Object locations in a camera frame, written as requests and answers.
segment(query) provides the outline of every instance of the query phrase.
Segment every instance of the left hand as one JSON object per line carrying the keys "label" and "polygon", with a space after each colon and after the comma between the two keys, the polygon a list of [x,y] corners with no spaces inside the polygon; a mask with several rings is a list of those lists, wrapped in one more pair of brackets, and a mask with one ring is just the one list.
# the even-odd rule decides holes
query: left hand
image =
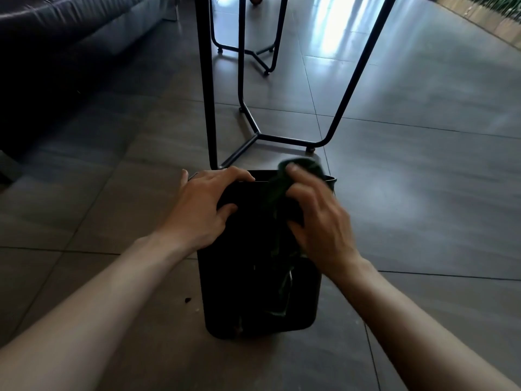
{"label": "left hand", "polygon": [[252,182],[255,178],[247,170],[231,166],[201,171],[188,181],[188,172],[183,169],[177,202],[155,234],[181,244],[186,256],[212,244],[225,230],[228,217],[237,211],[232,203],[217,210],[225,188],[234,181]]}

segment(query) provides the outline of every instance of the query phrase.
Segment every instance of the right hand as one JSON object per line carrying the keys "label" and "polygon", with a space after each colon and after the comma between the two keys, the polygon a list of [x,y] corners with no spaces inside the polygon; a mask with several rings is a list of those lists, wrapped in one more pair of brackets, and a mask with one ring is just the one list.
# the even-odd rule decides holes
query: right hand
{"label": "right hand", "polygon": [[295,181],[286,192],[304,214],[304,226],[288,221],[296,241],[317,268],[335,282],[363,259],[356,249],[349,214],[320,178],[290,163],[286,172]]}

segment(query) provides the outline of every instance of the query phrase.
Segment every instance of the gray tile floor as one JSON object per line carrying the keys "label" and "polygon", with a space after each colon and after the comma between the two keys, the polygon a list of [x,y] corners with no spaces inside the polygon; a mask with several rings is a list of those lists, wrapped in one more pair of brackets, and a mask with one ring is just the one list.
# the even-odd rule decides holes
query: gray tile floor
{"label": "gray tile floor", "polygon": [[[237,43],[237,0],[215,0]],[[249,58],[245,99],[265,132],[318,140],[382,0],[290,0],[276,71]],[[248,5],[246,45],[275,36],[280,0]],[[181,168],[208,167],[192,0],[122,58],[0,189],[0,343],[149,233]],[[237,55],[214,51],[219,159],[251,133]],[[521,383],[521,52],[426,0],[397,0],[335,137],[315,157],[339,178],[360,250],[396,286]],[[301,148],[259,142],[237,165]],[[191,297],[189,303],[185,298]],[[204,329],[197,263],[176,268],[100,389],[403,389],[364,323],[325,280],[306,330],[223,342]]]}

